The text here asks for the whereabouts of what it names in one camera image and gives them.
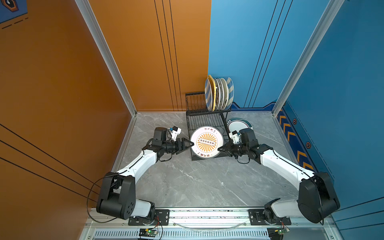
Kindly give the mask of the blue white striped plate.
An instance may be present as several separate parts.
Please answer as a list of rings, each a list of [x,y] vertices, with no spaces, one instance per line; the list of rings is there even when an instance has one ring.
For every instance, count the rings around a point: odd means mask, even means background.
[[[227,86],[229,88],[229,99],[227,102],[226,109],[229,110],[231,108],[231,105],[232,105],[233,100],[234,100],[234,83],[233,83],[233,80],[231,78],[227,79]]]

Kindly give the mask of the yellow woven bamboo tray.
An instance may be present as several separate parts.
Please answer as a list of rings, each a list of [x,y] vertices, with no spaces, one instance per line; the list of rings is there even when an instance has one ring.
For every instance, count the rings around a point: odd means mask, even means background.
[[[211,85],[211,92],[212,92],[211,111],[213,112],[216,109],[216,87],[217,87],[217,84],[216,84],[216,80],[211,75],[208,75],[208,79],[209,79],[210,85]]]

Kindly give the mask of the white plate green red rim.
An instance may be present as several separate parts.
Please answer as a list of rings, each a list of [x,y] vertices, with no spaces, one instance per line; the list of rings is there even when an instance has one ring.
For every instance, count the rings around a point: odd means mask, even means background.
[[[241,118],[229,119],[227,121],[227,125],[228,125],[228,129],[231,133],[234,131],[239,133],[240,130],[247,129],[247,128],[253,129],[253,126],[250,122],[248,122],[245,119],[241,119]]]

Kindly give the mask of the black wire dish rack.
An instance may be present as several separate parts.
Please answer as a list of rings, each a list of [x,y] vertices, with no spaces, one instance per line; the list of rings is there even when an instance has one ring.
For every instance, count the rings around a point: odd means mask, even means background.
[[[223,136],[224,145],[229,141],[227,116],[231,110],[211,112],[206,106],[205,92],[186,93],[186,118],[190,140],[200,127],[214,127]]]

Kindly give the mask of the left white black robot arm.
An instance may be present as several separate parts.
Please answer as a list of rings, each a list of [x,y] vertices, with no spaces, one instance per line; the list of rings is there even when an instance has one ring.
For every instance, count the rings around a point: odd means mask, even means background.
[[[180,132],[181,129],[177,127],[155,128],[154,137],[148,140],[131,163],[116,173],[106,173],[101,178],[97,212],[114,219],[138,218],[145,224],[153,223],[155,204],[136,198],[136,183],[151,166],[162,161],[163,155],[178,155],[195,145],[185,138],[178,138]]]

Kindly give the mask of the white plate orange sunburst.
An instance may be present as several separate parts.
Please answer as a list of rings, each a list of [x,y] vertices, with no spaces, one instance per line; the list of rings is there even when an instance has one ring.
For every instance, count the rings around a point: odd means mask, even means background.
[[[223,134],[214,127],[204,126],[196,129],[190,138],[194,143],[192,153],[201,159],[212,159],[219,155],[224,145]]]

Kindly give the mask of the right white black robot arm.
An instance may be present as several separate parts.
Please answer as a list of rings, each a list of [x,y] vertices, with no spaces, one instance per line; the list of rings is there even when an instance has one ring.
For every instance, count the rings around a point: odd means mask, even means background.
[[[282,176],[299,191],[297,200],[274,199],[265,204],[263,216],[267,224],[275,225],[285,217],[304,217],[317,224],[340,208],[328,173],[307,170],[279,155],[272,147],[259,144],[250,128],[241,130],[240,134],[240,143],[230,140],[218,150],[235,159],[247,156]]]

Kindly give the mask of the cream plate floral drawing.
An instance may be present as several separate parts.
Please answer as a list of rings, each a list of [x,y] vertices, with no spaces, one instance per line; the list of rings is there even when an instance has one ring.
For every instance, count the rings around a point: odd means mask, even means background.
[[[224,78],[221,78],[222,84],[223,84],[223,90],[224,90],[224,104],[223,104],[223,110],[227,108],[227,103],[229,100],[229,88],[227,85],[227,81]]]

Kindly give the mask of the white plate red characters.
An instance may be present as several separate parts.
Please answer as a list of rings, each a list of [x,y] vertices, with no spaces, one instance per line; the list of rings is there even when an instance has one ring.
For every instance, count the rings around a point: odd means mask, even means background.
[[[219,83],[219,79],[214,79],[215,80],[215,84],[216,84],[216,106],[215,106],[215,111],[219,111],[220,110],[220,105],[221,105],[221,94],[222,94],[222,91],[221,91],[221,85]]]

